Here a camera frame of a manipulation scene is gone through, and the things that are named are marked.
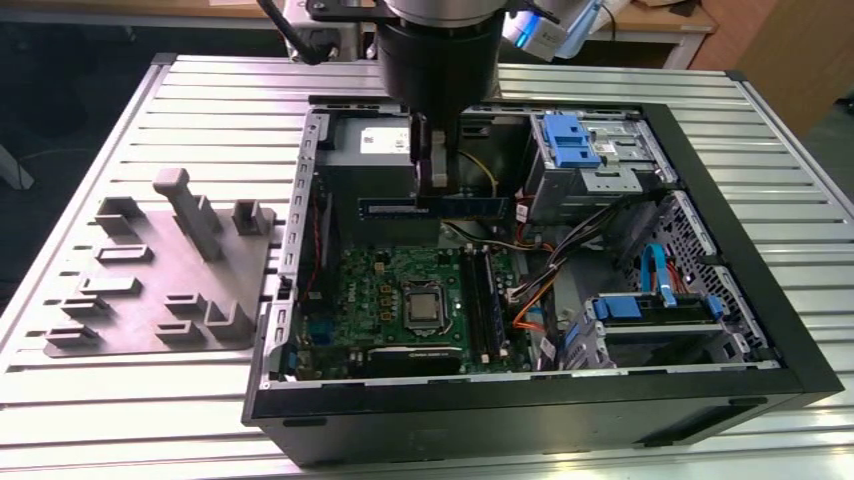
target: ram slot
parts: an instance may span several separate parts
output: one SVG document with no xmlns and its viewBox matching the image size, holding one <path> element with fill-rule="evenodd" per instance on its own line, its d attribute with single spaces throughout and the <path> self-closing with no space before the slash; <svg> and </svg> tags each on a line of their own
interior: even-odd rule
<svg viewBox="0 0 854 480">
<path fill-rule="evenodd" d="M 484 268 L 486 273 L 482 278 L 486 281 L 486 288 L 489 291 L 489 350 L 494 359 L 508 356 L 508 350 L 504 348 L 508 342 L 508 336 L 505 334 L 505 306 L 502 303 L 502 297 L 498 294 L 498 287 L 496 286 L 496 274 L 493 272 L 493 256 L 489 252 L 482 255 Z"/>
<path fill-rule="evenodd" d="M 477 273 L 476 253 L 464 250 L 460 255 L 460 272 L 464 287 L 464 305 L 469 318 L 469 345 L 476 363 L 489 363 L 490 356 L 486 348 L 486 331 L 484 328 L 484 303 L 481 302 L 480 281 Z"/>
</svg>

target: cpu socket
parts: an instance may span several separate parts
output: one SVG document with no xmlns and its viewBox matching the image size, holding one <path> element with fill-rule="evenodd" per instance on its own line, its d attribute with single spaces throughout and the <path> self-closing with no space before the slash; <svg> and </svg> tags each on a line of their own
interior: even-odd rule
<svg viewBox="0 0 854 480">
<path fill-rule="evenodd" d="M 433 335 L 448 323 L 445 294 L 434 281 L 412 281 L 401 284 L 404 290 L 404 326 L 417 335 Z"/>
</svg>

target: aluminum extrusion table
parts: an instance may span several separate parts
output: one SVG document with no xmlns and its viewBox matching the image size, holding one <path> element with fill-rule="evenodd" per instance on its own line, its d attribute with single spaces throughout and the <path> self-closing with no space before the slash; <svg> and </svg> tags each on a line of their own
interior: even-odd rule
<svg viewBox="0 0 854 480">
<path fill-rule="evenodd" d="M 287 218 L 307 96 L 384 95 L 377 74 L 372 63 L 158 57 L 0 322 L 0 473 L 301 473 L 241 424 L 249 351 L 51 359 L 42 334 L 105 235 L 90 224 L 101 199 L 133 194 L 145 207 L 169 208 L 150 182 L 181 164 L 193 191 L 215 204 L 259 198 Z M 693 71 L 504 65 L 500 78 L 505 98 L 670 105 L 848 391 L 690 447 L 344 470 L 372 478 L 401 470 L 412 478 L 845 477 L 854 471 L 854 208 L 753 87 Z"/>
</svg>

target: yellow wire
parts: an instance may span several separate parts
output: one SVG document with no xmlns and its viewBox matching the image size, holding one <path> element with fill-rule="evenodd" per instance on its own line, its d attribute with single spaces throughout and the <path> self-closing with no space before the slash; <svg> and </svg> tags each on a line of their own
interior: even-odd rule
<svg viewBox="0 0 854 480">
<path fill-rule="evenodd" d="M 493 172 L 490 172 L 490 169 L 486 168 L 486 165 L 484 164 L 484 162 L 478 160 L 478 158 L 472 153 L 464 152 L 462 150 L 458 150 L 458 151 L 464 157 L 472 160 L 474 164 L 478 165 L 478 167 L 481 167 L 481 170 L 484 170 L 484 173 L 486 173 L 486 176 L 490 177 L 490 184 L 493 185 L 493 197 L 498 197 L 498 180 L 496 179 L 496 175 L 493 175 Z"/>
</svg>

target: green circuit board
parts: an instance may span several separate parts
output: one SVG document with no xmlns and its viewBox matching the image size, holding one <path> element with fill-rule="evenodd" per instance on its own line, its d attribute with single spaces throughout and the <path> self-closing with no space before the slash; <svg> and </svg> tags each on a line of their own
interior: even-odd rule
<svg viewBox="0 0 854 480">
<path fill-rule="evenodd" d="M 466 298 L 462 287 L 461 252 L 457 249 L 390 248 L 344 252 L 332 319 L 332 342 L 315 349 L 315 369 L 325 378 L 341 377 L 344 347 L 385 345 L 445 345 L 465 352 L 461 373 L 521 371 L 528 360 L 526 340 L 512 335 L 509 356 L 489 364 L 473 361 L 469 341 Z M 513 258 L 504 250 L 492 252 L 497 287 L 516 285 Z M 430 282 L 442 289 L 446 325 L 434 331 L 406 327 L 405 286 Z"/>
</svg>

